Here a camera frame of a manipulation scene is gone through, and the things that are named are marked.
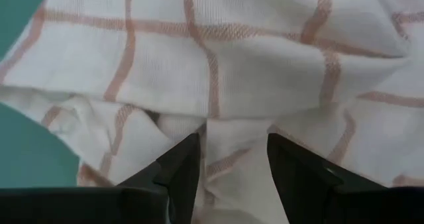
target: white cloth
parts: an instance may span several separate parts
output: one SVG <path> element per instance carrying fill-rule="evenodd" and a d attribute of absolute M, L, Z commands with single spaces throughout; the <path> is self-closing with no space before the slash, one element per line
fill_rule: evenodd
<path fill-rule="evenodd" d="M 423 0 L 45 0 L 0 101 L 113 184 L 203 129 L 194 219 L 281 223 L 271 126 L 382 185 L 424 185 L 423 21 Z"/>

